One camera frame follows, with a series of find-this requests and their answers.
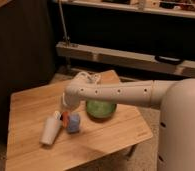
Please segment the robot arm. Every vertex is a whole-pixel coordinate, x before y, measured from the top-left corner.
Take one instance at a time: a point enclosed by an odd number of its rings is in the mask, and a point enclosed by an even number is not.
[[[118,84],[92,84],[91,76],[79,73],[66,87],[63,105],[75,109],[81,100],[101,100],[159,109],[162,98],[174,81],[139,81]]]

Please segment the paper cup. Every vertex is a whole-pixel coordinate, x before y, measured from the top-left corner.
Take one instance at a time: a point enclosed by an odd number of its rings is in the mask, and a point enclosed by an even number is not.
[[[54,116],[47,118],[40,142],[42,144],[52,145],[61,126],[61,120],[56,119]]]

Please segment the tiled floor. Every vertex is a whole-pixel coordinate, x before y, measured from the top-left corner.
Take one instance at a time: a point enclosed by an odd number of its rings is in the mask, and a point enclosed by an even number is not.
[[[56,73],[51,83],[71,78],[71,76]],[[130,158],[125,156],[130,149],[127,148],[77,168],[73,168],[71,171],[155,171],[160,113],[158,110],[154,109],[139,108],[139,110],[152,129],[154,133],[153,138],[140,143]],[[6,146],[0,142],[0,171],[5,169],[5,156]]]

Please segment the wooden table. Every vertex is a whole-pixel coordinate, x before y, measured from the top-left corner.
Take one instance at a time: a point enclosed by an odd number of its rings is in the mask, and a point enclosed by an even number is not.
[[[114,71],[102,74],[102,84],[119,82]],[[94,122],[85,112],[85,102],[76,110],[81,131],[62,130],[54,145],[39,143],[46,118],[60,107],[69,81],[12,94],[7,146],[7,171],[61,171],[84,164],[152,137],[146,122],[134,106],[118,105],[113,117]]]

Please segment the blue block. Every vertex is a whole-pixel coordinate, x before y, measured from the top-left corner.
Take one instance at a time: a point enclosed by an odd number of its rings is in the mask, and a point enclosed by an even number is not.
[[[69,124],[66,127],[66,131],[69,134],[77,133],[80,131],[80,116],[78,113],[70,114],[69,115]]]

